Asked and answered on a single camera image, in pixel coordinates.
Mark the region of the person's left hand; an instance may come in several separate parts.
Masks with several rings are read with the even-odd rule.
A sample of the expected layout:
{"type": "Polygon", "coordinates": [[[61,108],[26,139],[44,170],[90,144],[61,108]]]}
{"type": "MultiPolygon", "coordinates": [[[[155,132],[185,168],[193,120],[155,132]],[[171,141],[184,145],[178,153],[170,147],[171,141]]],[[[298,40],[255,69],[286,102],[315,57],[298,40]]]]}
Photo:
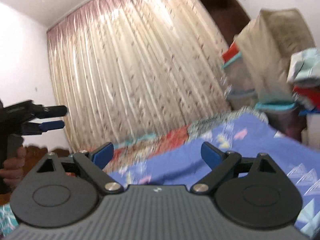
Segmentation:
{"type": "Polygon", "coordinates": [[[26,149],[21,145],[16,156],[7,159],[1,169],[1,178],[10,188],[15,188],[23,178],[23,167],[25,165],[26,149]]]}

